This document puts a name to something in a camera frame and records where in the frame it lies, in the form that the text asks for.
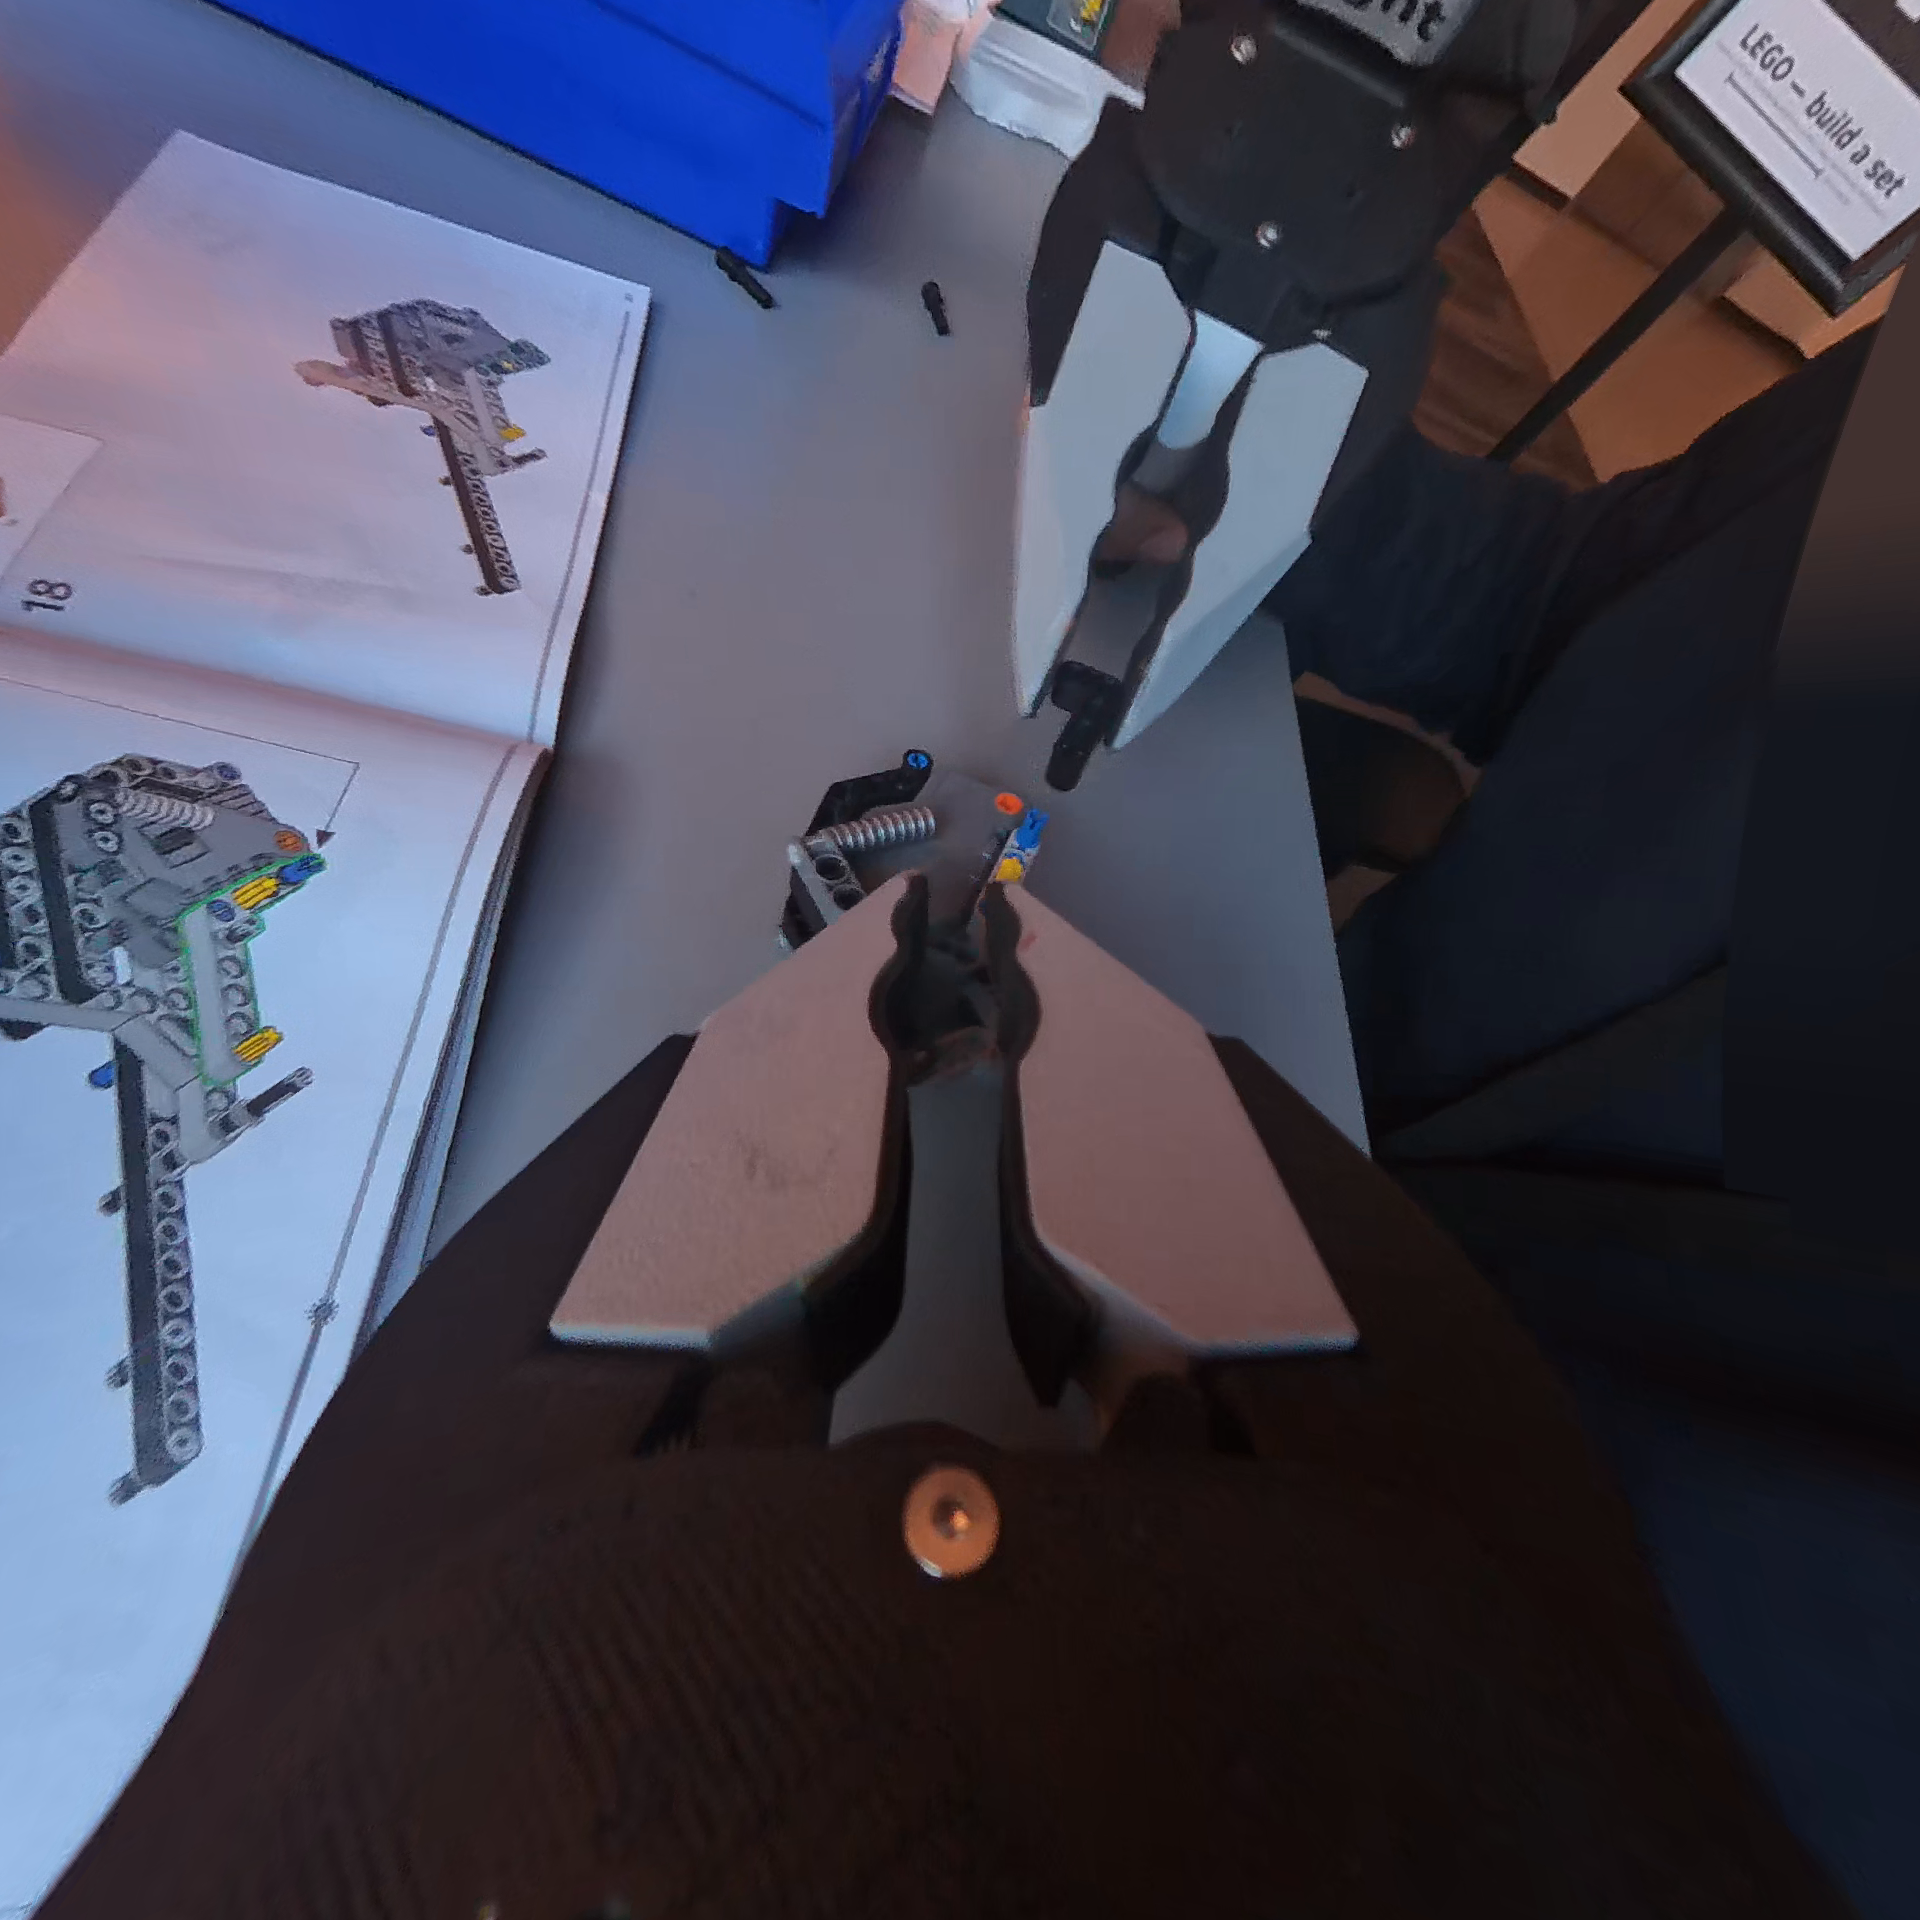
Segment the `brown cardboard box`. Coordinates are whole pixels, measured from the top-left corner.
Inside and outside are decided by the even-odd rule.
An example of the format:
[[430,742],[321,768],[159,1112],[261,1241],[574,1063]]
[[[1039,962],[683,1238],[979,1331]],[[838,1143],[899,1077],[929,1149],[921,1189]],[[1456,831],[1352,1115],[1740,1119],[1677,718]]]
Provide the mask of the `brown cardboard box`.
[[[1484,456],[1708,226],[1718,202],[1596,73],[1443,245],[1446,298],[1414,426]],[[1897,280],[1829,319],[1743,245],[1521,451],[1574,489],[1681,451],[1888,313]]]

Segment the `person's dark trousers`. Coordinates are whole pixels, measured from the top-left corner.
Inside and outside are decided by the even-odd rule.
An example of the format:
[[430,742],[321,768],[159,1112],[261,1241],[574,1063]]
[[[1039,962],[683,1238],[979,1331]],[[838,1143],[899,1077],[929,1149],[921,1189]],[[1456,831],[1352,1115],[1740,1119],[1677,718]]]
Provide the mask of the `person's dark trousers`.
[[1376,1138],[1620,1039],[1535,1135],[1800,1210],[1916,1205],[1916,336],[1861,330],[1568,491],[1406,435],[1278,593],[1292,666],[1478,773],[1337,937]]

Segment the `lego instruction booklet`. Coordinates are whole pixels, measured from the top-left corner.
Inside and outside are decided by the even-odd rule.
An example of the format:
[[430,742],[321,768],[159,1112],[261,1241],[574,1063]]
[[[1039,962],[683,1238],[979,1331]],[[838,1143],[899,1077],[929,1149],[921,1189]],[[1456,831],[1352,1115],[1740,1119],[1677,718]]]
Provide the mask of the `lego instruction booklet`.
[[4,1915],[422,1265],[646,319],[179,134],[4,351]]

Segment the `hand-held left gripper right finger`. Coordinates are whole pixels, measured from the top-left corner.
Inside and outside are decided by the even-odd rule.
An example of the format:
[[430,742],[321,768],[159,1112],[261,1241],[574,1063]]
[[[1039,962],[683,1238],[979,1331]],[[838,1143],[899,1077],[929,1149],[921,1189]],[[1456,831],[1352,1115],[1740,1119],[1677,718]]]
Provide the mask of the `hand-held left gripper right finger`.
[[981,901],[1000,1298],[1035,1398],[1358,1346],[1212,1037],[1024,887]]

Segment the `grey black lego assembly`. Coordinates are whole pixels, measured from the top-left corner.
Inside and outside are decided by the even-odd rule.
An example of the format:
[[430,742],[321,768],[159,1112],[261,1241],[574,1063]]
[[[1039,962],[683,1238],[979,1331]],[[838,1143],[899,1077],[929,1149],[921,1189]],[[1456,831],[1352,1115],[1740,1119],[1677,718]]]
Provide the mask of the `grey black lego assembly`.
[[1017,791],[942,770],[925,750],[833,783],[787,845],[777,946],[795,953],[900,877],[925,881],[929,930],[963,934],[989,886],[1029,877],[1046,825]]

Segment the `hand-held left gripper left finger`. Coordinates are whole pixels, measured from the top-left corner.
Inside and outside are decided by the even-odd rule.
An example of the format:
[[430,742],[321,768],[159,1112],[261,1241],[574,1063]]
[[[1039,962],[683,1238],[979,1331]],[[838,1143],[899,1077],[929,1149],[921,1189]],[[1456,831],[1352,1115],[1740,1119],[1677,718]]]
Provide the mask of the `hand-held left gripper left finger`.
[[853,1375],[905,1293],[908,1055],[927,883],[873,898],[713,1013],[551,1313],[579,1349]]

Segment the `white plastic bag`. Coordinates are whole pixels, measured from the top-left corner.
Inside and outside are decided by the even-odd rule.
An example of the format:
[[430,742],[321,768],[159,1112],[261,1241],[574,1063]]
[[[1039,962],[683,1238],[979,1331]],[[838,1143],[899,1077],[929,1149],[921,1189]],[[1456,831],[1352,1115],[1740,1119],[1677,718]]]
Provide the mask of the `white plastic bag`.
[[1108,65],[1116,3],[999,3],[964,29],[949,86],[999,130],[1079,155],[1105,103],[1139,111],[1145,86]]

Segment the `black framed sign stand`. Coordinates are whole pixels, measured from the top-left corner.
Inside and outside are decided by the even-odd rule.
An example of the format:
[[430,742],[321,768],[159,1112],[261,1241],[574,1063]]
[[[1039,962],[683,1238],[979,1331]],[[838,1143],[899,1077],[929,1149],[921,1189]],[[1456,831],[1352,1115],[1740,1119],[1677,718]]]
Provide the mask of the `black framed sign stand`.
[[1504,465],[1751,256],[1839,321],[1916,247],[1916,6],[1693,6],[1620,95],[1712,218],[1501,435]]

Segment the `blue plastic bin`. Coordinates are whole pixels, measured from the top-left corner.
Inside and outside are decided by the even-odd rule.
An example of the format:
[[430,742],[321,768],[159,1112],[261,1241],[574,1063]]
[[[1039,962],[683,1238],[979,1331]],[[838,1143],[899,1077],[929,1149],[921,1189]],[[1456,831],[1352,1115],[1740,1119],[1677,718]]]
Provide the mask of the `blue plastic bin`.
[[224,3],[765,271],[888,96],[899,3]]

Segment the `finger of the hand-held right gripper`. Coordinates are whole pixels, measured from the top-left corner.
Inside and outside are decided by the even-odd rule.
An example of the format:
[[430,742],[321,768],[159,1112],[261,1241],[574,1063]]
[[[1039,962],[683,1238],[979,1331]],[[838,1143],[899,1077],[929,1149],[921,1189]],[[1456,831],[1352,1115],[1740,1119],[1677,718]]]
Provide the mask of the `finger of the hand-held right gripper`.
[[1348,435],[1365,371],[1329,346],[1261,358],[1239,384],[1222,498],[1184,515],[1190,546],[1164,593],[1127,714],[1121,750],[1164,718],[1302,557],[1312,512]]
[[1180,401],[1193,313],[1161,263],[1108,240],[1070,323],[1046,397],[1027,405],[1015,488],[1015,699],[1035,712],[1088,598],[1119,469],[1143,443],[1196,442]]

